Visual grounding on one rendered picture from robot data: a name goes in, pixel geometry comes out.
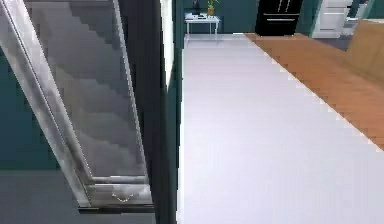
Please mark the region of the white side table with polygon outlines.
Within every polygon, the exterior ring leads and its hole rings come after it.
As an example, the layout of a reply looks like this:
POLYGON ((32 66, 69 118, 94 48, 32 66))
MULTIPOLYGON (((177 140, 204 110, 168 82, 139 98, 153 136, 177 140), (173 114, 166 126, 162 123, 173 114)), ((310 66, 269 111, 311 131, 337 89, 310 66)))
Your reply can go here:
POLYGON ((186 33, 191 33, 191 26, 193 24, 208 24, 210 26, 210 32, 214 32, 215 35, 218 34, 218 27, 220 24, 220 19, 215 15, 208 15, 202 13, 199 15, 194 15, 192 13, 186 13, 184 16, 184 21, 186 24, 186 33))

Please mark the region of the green house plant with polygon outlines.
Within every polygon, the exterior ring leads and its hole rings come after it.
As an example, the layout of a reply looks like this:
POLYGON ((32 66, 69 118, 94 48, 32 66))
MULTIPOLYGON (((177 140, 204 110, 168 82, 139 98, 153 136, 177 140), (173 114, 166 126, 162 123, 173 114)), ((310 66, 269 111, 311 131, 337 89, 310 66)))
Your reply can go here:
POLYGON ((215 4, 219 3, 218 0, 207 0, 207 15, 213 16, 215 11, 215 4))

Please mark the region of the black fridge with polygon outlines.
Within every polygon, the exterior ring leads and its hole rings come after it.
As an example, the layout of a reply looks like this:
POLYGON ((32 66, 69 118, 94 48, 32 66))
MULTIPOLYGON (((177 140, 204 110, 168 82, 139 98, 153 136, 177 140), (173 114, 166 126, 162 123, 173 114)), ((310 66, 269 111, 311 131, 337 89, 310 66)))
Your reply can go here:
POLYGON ((259 0, 255 33, 259 36, 292 36, 303 0, 259 0))

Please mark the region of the white chest of drawers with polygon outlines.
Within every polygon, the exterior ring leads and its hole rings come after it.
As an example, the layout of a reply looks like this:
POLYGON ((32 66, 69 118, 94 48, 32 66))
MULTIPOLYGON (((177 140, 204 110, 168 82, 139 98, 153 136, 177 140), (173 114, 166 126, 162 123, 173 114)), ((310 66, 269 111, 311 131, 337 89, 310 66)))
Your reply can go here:
POLYGON ((353 0, 322 0, 312 38, 339 38, 353 0))

